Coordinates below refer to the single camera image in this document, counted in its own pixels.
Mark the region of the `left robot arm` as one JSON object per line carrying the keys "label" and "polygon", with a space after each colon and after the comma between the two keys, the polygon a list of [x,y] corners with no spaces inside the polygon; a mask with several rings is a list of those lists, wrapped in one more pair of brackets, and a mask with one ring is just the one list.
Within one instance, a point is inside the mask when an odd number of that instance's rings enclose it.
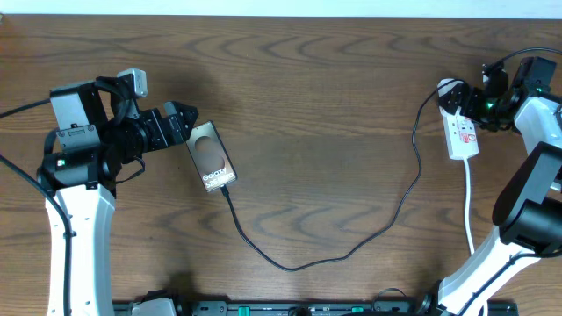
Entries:
{"label": "left robot arm", "polygon": [[58,123],[46,138],[37,181],[51,231],[50,315],[112,315],[110,231],[122,167],[184,144],[198,110],[168,101],[142,111],[144,71],[51,90]]}

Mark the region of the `Galaxy S25 Ultra smartphone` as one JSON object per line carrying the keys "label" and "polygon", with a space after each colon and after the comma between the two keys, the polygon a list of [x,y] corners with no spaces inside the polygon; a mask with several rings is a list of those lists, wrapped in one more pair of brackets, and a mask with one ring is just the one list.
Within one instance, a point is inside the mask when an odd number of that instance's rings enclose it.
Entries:
{"label": "Galaxy S25 Ultra smartphone", "polygon": [[186,146],[206,192],[217,190],[238,179],[234,165],[211,120],[192,129]]}

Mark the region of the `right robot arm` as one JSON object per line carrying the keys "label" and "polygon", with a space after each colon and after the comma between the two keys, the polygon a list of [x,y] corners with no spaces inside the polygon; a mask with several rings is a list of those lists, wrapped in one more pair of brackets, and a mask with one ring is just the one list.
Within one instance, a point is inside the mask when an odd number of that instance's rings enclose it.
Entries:
{"label": "right robot arm", "polygon": [[419,315],[490,315],[488,300],[516,274],[542,259],[561,255],[561,203],[549,196],[561,189],[561,98],[551,93],[557,64],[526,56],[515,77],[504,61],[483,65],[483,88],[461,79],[437,84],[448,154],[467,163],[478,154],[476,130],[513,131],[528,154],[498,196],[493,228],[474,246],[470,212],[464,211],[469,258],[436,283]]}

